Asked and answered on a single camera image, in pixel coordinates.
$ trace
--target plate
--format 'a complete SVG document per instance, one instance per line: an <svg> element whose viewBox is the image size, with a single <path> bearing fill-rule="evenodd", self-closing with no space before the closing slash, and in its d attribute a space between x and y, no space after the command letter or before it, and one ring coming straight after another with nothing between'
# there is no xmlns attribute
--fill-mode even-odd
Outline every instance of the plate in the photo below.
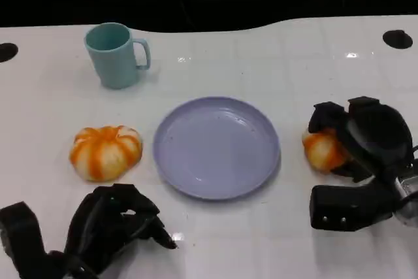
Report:
<svg viewBox="0 0 418 279"><path fill-rule="evenodd" d="M261 186L280 162L279 139L255 107L206 97L174 109L154 137L159 174L201 199L231 199Z"/></svg>

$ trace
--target mug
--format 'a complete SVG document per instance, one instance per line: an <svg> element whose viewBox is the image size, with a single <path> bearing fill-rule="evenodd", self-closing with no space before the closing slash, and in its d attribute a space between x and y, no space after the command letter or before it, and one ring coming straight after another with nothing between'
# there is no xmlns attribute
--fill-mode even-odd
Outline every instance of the mug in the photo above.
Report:
<svg viewBox="0 0 418 279"><path fill-rule="evenodd" d="M146 65L137 65L133 43L143 45ZM119 23L103 23L93 27L84 44L103 86L126 88L138 82L139 71L151 65L150 47L144 39L133 39L128 27Z"/></svg>

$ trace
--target hole in table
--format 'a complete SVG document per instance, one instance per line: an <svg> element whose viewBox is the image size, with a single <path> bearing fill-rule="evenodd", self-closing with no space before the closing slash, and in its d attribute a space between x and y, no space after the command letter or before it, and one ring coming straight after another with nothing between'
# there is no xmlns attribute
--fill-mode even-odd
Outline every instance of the hole in table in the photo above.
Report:
<svg viewBox="0 0 418 279"><path fill-rule="evenodd" d="M412 46L412 38L402 29L394 29L383 34L383 41L392 48L407 49Z"/></svg>
<svg viewBox="0 0 418 279"><path fill-rule="evenodd" d="M0 62L12 59L18 53L18 47L11 42L0 44Z"/></svg>

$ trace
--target table surface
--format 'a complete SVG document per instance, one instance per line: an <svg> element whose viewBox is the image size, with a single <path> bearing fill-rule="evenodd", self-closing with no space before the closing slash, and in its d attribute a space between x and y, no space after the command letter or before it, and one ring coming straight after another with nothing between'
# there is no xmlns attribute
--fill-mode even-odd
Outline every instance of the table surface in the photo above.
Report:
<svg viewBox="0 0 418 279"><path fill-rule="evenodd" d="M310 190L341 184L315 174L301 145L313 105L368 95L394 106L418 140L418 44L396 50L391 29L418 39L418 17L322 18L222 33L133 30L151 46L153 65L136 86L101 87L83 46L90 26L0 29L18 55L0 64L0 206L25 201L47 250L62 250L72 215L95 185L68 160L86 126L128 125L144 139L140 163L120 180L161 209L179 249L141 242L102 278L417 278L418 230L395 218L357 231L310 227ZM227 203L181 195L159 177L152 139L164 116L197 97L222 95L264 112L276 128L281 171L263 189ZM18 278L0 252L0 277Z"/></svg>

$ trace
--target orange and white pumpkin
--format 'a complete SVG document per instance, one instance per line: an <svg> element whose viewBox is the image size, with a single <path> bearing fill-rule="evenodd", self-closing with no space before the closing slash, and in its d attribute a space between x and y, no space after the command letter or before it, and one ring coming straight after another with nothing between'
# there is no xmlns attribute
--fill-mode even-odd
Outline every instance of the orange and white pumpkin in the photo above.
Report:
<svg viewBox="0 0 418 279"><path fill-rule="evenodd" d="M329 172L348 160L348 155L333 130L325 130L321 133L306 131L302 136L302 143L309 163L319 171Z"/></svg>
<svg viewBox="0 0 418 279"><path fill-rule="evenodd" d="M109 181L121 176L142 157L138 132L130 127L86 127L74 139L70 161L89 181Z"/></svg>

